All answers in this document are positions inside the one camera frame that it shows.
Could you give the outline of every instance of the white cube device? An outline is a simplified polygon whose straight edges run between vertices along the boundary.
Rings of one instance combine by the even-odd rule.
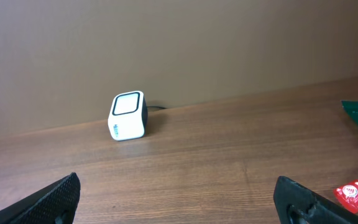
[[[112,101],[108,125],[117,141],[140,138],[145,133],[147,106],[141,91],[117,95]]]

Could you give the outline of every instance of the black object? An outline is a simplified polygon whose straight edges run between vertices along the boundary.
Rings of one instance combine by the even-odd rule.
[[[75,173],[0,211],[0,224],[71,224],[80,200]]]
[[[273,199],[281,223],[358,224],[357,215],[288,177],[278,178]]]

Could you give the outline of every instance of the red package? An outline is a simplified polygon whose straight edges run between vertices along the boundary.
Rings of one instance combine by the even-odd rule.
[[[358,180],[335,189],[334,195],[343,207],[352,213],[358,212]]]

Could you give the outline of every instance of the wood grain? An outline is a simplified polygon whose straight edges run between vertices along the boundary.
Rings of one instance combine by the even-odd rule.
[[[336,202],[358,178],[358,78],[150,113],[144,138],[106,120],[0,139],[0,209],[76,172],[75,223],[278,223],[285,175]]]

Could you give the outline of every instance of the wall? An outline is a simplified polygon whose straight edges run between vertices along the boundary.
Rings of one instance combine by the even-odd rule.
[[[355,0],[0,1],[0,136],[354,75]]]

